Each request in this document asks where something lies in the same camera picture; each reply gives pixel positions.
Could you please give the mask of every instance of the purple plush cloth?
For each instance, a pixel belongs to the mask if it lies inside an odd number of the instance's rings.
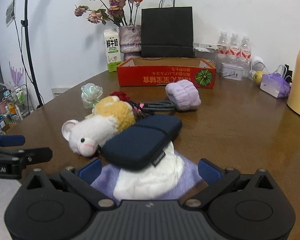
[[[175,154],[180,156],[184,162],[183,173],[180,177],[180,180],[172,190],[158,196],[157,198],[155,198],[155,200],[178,199],[189,189],[195,186],[200,180],[202,180],[198,173],[198,165],[192,163],[176,151]],[[100,176],[91,183],[92,187],[102,192],[109,198],[115,200],[117,203],[118,201],[113,196],[113,190],[117,183],[119,171],[120,168],[112,164],[104,166],[102,168]]]
[[[169,100],[177,105],[178,110],[196,109],[201,105],[199,92],[189,80],[183,79],[167,84],[166,93]]]

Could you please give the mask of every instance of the black paper bag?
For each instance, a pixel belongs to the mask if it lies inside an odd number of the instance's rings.
[[[142,9],[142,57],[194,57],[192,7]]]

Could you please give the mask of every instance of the red cardboard box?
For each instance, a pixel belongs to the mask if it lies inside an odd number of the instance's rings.
[[[201,58],[131,58],[117,67],[119,85],[159,86],[181,79],[213,88],[216,68]]]

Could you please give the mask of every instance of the yellow plush toy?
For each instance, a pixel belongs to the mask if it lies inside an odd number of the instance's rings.
[[[136,122],[132,106],[127,102],[120,101],[117,96],[109,96],[101,99],[93,108],[92,115],[111,116],[115,118],[118,123],[118,133],[134,125]]]
[[[66,121],[62,134],[73,152],[90,157],[98,147],[135,122],[132,106],[117,96],[109,96],[100,100],[85,120]]]

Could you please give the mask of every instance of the milk carton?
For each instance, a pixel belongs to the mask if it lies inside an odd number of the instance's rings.
[[[117,66],[121,64],[119,35],[116,29],[104,30],[103,34],[105,36],[108,71],[117,71]]]

